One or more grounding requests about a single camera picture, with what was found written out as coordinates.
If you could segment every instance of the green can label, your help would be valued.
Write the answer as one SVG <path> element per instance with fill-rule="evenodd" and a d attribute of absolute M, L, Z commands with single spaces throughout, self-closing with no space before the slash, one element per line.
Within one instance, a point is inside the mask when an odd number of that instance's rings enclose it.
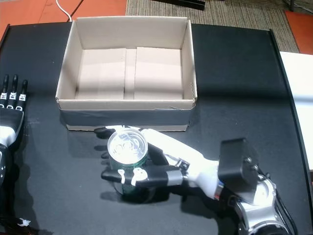
<path fill-rule="evenodd" d="M 148 143 L 140 131 L 125 128 L 110 136 L 108 151 L 111 169 L 134 169 L 145 165 Z M 114 183 L 114 187 L 123 195 L 140 193 L 140 189 L 130 185 Z"/>

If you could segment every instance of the black table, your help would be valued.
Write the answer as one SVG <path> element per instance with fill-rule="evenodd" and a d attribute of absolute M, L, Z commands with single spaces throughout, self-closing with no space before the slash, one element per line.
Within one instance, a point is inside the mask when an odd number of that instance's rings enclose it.
<path fill-rule="evenodd" d="M 68 131 L 54 100 L 69 29 L 70 23 L 12 26 L 1 51 L 0 77 L 18 73 L 29 80 L 15 154 L 16 216 L 54 235 L 233 234 L 232 217 L 198 197 L 130 204 L 100 179 L 105 142 L 92 132 Z M 192 30 L 199 100 L 188 130 L 169 135 L 213 160 L 222 140 L 246 137 L 299 234 L 313 233 L 308 166 L 271 33 L 198 24 Z"/>

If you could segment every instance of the open cardboard box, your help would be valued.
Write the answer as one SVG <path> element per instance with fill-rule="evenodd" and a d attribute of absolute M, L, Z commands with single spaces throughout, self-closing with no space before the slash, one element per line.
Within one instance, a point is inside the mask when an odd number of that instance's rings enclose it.
<path fill-rule="evenodd" d="M 179 17 L 72 23 L 56 101 L 69 130 L 186 130 L 197 100 L 191 24 Z"/>

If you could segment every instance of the robotic hand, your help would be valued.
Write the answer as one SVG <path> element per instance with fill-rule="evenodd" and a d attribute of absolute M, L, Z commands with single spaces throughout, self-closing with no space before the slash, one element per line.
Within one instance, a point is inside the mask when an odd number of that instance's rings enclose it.
<path fill-rule="evenodd" d="M 120 127 L 107 127 L 118 130 Z M 240 224 L 239 235 L 288 235 L 291 231 L 278 205 L 295 224 L 282 203 L 276 185 L 258 168 L 255 151 L 245 139 L 224 141 L 219 161 L 211 161 L 197 150 L 152 129 L 141 129 L 149 148 L 161 152 L 160 165 L 119 170 L 107 169 L 102 179 L 135 187 L 165 187 L 182 185 L 199 187 L 211 199 L 227 195 L 226 202 L 233 206 Z"/>
<path fill-rule="evenodd" d="M 6 75 L 0 96 L 0 187 L 5 178 L 8 158 L 10 158 L 8 147 L 15 142 L 22 126 L 27 93 L 27 80 L 23 81 L 18 99 L 18 76 L 14 75 L 13 77 L 10 94 L 8 93 L 8 83 L 9 76 Z"/>

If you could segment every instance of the carpet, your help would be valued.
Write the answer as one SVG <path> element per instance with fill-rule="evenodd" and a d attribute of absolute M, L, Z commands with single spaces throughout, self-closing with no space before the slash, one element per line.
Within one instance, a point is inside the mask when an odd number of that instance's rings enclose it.
<path fill-rule="evenodd" d="M 180 16 L 192 23 L 274 31 L 280 51 L 299 52 L 280 0 L 209 0 L 195 10 L 153 0 L 128 0 L 126 15 Z"/>

